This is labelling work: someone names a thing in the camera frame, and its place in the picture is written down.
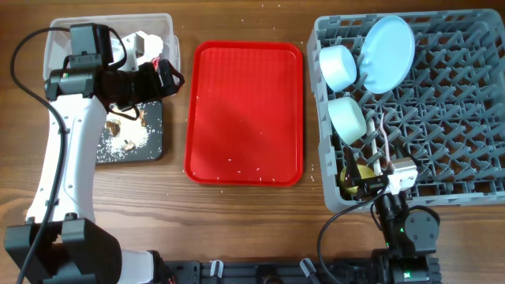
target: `white cup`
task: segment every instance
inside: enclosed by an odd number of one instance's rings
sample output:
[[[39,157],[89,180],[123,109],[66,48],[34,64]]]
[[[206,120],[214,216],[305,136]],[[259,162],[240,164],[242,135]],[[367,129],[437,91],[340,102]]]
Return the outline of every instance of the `white cup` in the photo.
[[[333,99],[328,102],[331,124],[340,139],[351,145],[366,133],[366,122],[361,108],[350,97]]]
[[[356,80],[356,62],[344,46],[325,47],[319,54],[321,72],[333,92],[340,92]]]

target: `wood grain surface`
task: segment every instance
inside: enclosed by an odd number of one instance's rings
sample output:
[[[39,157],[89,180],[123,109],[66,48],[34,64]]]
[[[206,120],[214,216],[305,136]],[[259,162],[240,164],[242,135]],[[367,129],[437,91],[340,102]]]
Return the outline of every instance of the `wood grain surface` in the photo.
[[[210,39],[305,44],[317,17],[493,8],[504,1],[69,1],[4,0],[0,4],[0,241],[6,226],[22,224],[39,182],[47,142],[47,111],[11,81],[9,61],[28,33],[55,18],[128,13],[169,13],[181,44],[187,84],[163,101],[168,152],[153,163],[98,166],[94,205],[98,225],[123,248],[155,249],[165,260],[299,260],[316,257],[324,205],[316,105],[305,72],[305,174],[290,188],[201,186],[182,171],[193,53]],[[45,36],[26,44],[17,60],[21,81],[43,94]],[[505,207],[438,207],[438,252],[445,283],[505,282]],[[384,247],[369,215],[347,215],[324,238],[327,257],[369,256]],[[0,283],[18,268],[0,249]]]

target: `robotic arm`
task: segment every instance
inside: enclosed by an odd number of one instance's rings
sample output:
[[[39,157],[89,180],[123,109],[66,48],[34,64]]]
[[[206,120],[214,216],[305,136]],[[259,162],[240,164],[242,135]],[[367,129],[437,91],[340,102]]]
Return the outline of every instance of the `robotic arm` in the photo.
[[[73,55],[46,81],[46,97],[65,120],[67,139],[54,210],[25,274],[31,283],[170,281],[171,273],[157,252],[121,250],[118,241],[94,223],[92,186],[98,141],[110,105],[122,111],[133,108],[138,118],[136,104],[175,94],[184,77],[167,60],[159,62],[158,70],[150,62],[135,72],[118,70],[126,62],[126,49],[123,46],[125,57],[112,63],[110,32],[115,33],[100,24],[72,26]],[[56,117],[50,114],[42,176],[26,224],[6,231],[4,246],[20,268],[49,205],[61,143],[59,131]],[[54,243],[58,235],[60,244]]]

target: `dish rack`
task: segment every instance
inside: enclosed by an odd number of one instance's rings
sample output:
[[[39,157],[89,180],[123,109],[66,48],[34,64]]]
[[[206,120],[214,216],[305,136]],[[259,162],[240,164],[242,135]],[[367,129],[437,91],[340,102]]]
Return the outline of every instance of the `dish rack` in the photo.
[[[405,80],[380,95],[367,92],[364,77],[343,92],[333,92],[320,70],[321,49],[344,45],[358,60],[370,28],[389,15],[404,19],[416,41]],[[307,59],[327,207],[337,212],[360,201],[347,196],[338,182],[346,166],[344,143],[331,125],[327,103],[343,96],[358,102],[367,122],[378,125],[384,115],[390,149],[393,140],[401,141],[422,162],[417,184],[408,192],[410,206],[505,203],[504,46],[505,28],[492,9],[318,18],[307,44]],[[371,147],[374,139],[376,154]],[[376,130],[350,146],[357,163],[372,167],[379,160],[384,169],[384,142]]]

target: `red object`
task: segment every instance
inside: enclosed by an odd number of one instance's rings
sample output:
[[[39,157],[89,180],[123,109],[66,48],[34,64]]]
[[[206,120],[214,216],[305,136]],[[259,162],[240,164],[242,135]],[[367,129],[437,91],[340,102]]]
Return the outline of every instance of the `red object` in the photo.
[[[185,172],[205,184],[288,186],[303,171],[303,59],[288,43],[195,52]]]

